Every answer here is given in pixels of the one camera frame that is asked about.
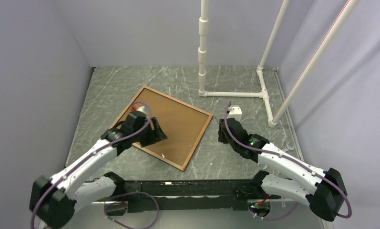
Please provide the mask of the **blue photo frame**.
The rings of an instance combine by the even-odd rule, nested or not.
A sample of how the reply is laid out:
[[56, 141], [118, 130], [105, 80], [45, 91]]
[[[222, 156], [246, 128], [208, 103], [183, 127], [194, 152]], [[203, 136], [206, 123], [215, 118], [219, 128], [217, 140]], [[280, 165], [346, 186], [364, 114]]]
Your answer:
[[156, 117], [167, 140], [154, 145], [133, 146], [184, 171], [201, 140], [212, 114], [187, 104], [151, 87], [143, 86], [113, 122], [113, 125], [126, 118], [133, 110], [132, 103], [144, 102]]

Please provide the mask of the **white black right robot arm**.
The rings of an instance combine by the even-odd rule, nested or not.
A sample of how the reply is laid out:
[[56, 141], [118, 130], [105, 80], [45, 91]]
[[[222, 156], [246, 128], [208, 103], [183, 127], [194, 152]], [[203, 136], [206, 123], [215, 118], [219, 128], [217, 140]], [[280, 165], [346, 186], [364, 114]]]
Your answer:
[[256, 198], [276, 195], [306, 205], [318, 217], [332, 222], [349, 218], [351, 205], [341, 173], [314, 167], [279, 149], [268, 139], [249, 134], [234, 118], [220, 119], [218, 141], [229, 144], [245, 159], [271, 167], [285, 178], [259, 171], [252, 179], [251, 194]]

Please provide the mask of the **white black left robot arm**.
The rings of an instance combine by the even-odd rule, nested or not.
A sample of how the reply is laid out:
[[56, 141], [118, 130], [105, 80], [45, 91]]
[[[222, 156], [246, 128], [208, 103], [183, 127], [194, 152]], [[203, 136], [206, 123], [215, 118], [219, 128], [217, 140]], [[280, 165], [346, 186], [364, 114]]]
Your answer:
[[125, 120], [107, 129], [83, 156], [51, 177], [40, 176], [32, 186], [29, 209], [30, 227], [39, 217], [51, 229], [65, 226], [83, 207], [110, 198], [119, 200], [134, 194], [126, 188], [125, 180], [108, 172], [95, 181], [88, 178], [106, 163], [117, 158], [132, 144], [150, 146], [166, 140], [156, 117], [143, 107], [128, 113]]

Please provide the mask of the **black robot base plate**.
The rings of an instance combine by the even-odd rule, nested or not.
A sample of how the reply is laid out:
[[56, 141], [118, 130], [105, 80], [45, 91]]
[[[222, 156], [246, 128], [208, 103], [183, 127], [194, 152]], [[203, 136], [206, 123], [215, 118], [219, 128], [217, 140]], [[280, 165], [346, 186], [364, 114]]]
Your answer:
[[125, 188], [103, 201], [124, 201], [129, 213], [154, 210], [221, 209], [247, 210], [267, 199], [250, 179], [126, 181]]

